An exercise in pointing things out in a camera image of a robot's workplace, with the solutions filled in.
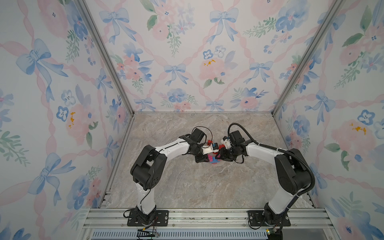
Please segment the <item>blue 2x4 lego brick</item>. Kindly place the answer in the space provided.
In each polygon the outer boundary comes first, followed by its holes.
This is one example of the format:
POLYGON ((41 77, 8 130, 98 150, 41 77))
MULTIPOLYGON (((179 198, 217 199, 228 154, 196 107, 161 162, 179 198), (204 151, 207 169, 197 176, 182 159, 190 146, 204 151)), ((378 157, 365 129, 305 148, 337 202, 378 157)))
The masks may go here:
POLYGON ((220 160, 216 159, 214 156, 208 155, 211 164, 218 164, 220 160))

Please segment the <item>red 2x4 lego brick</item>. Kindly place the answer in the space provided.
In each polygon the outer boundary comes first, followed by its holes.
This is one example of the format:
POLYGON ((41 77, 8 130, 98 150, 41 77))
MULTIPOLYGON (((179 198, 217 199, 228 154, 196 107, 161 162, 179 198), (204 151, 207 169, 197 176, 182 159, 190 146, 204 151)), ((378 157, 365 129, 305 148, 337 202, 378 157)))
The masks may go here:
POLYGON ((214 143, 211 140, 208 140, 208 146, 212 147, 213 150, 219 150, 225 147, 224 144, 214 143))

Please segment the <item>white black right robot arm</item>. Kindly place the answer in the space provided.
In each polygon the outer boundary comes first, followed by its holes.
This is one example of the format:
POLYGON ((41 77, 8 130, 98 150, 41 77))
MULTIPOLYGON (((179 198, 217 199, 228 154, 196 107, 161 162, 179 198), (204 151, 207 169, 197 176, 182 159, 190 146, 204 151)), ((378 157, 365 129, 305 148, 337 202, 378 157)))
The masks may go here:
POLYGON ((298 149, 284 150, 253 140, 245 140, 234 131, 221 140, 218 157, 234 162, 237 157, 255 157, 275 166, 280 184, 273 198, 265 204, 262 221, 274 226, 282 222, 297 199, 315 186, 315 174, 298 149))

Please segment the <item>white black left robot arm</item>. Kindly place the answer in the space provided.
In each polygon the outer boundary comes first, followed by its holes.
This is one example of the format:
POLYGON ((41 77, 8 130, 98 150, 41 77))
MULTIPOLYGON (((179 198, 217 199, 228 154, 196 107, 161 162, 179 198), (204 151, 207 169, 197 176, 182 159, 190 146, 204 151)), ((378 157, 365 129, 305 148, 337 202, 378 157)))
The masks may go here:
POLYGON ((191 134, 160 146, 145 146, 131 168, 131 175, 137 187, 137 218, 143 225, 150 225, 156 218, 156 204, 152 189, 160 182, 167 161, 183 155, 192 155, 196 163, 209 162, 209 154, 217 153, 217 143, 202 142, 207 135, 198 128, 191 134))

